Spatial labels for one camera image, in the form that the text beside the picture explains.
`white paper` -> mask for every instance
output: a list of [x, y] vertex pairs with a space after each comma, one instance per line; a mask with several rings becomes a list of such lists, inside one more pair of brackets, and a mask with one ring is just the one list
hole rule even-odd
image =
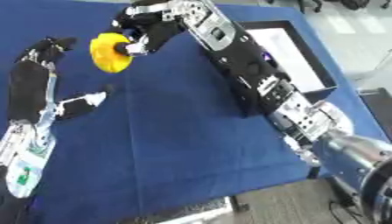
[[274, 57], [301, 92], [325, 88], [284, 28], [248, 30], [248, 33]]

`robotic arm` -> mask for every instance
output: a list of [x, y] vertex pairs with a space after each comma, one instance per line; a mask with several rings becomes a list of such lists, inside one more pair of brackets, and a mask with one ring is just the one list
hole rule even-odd
[[[189, 31], [246, 115], [265, 115], [302, 160], [327, 168], [373, 223], [392, 223], [392, 146], [354, 136], [350, 119], [331, 103], [310, 103], [272, 57], [209, 0], [133, 3], [107, 29], [118, 35], [127, 31], [129, 40], [115, 42], [112, 50], [128, 57], [154, 53], [171, 37]], [[94, 55], [93, 60], [99, 67]], [[316, 142], [324, 147], [313, 149]]]
[[0, 223], [24, 223], [56, 138], [52, 124], [84, 115], [108, 96], [104, 89], [56, 101], [55, 63], [74, 38], [45, 38], [25, 49], [10, 72], [9, 128], [0, 141]]
[[107, 32], [130, 30], [130, 42], [115, 43], [118, 53], [154, 53], [168, 39], [188, 30], [225, 77], [244, 114], [267, 116], [309, 165], [319, 166], [310, 149], [329, 129], [345, 127], [353, 132], [343, 112], [325, 101], [311, 104], [272, 57], [209, 0], [151, 2], [134, 3], [112, 21]]

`yellow object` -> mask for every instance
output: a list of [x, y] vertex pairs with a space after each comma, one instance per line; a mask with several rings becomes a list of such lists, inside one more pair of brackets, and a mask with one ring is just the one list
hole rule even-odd
[[119, 42], [129, 43], [130, 41], [123, 35], [114, 32], [101, 33], [98, 38], [91, 40], [91, 57], [95, 65], [102, 71], [116, 74], [130, 65], [131, 56], [125, 56], [115, 51], [115, 45]]

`blue cloth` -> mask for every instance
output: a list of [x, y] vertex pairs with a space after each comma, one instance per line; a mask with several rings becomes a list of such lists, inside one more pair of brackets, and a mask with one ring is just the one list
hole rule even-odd
[[[262, 116], [240, 118], [228, 86], [184, 33], [160, 52], [106, 75], [88, 42], [124, 5], [14, 0], [0, 7], [0, 129], [7, 73], [23, 47], [45, 35], [75, 36], [59, 63], [59, 97], [113, 82], [93, 114], [54, 127], [58, 145], [32, 209], [32, 223], [114, 223], [122, 217], [304, 179], [308, 168]], [[296, 10], [221, 6], [233, 20], [290, 20], [339, 87], [328, 98], [357, 134], [386, 139], [340, 69]]]

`black cable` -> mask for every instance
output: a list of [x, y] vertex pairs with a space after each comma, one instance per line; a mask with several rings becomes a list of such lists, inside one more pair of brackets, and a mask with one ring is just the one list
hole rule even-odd
[[356, 213], [356, 212], [353, 212], [353, 211], [351, 211], [350, 209], [343, 207], [340, 203], [330, 200], [330, 201], [329, 201], [329, 205], [328, 205], [329, 211], [330, 211], [332, 217], [333, 217], [339, 224], [344, 224], [344, 222], [341, 221], [341, 219], [340, 219], [340, 218], [335, 214], [335, 212], [333, 211], [333, 205], [338, 205], [338, 206], [340, 206], [340, 207], [343, 208], [343, 209], [346, 211], [346, 213], [348, 213], [348, 214], [349, 214], [358, 224], [363, 224], [357, 217], [355, 217], [355, 216], [360, 216], [360, 217], [362, 217], [361, 214]]

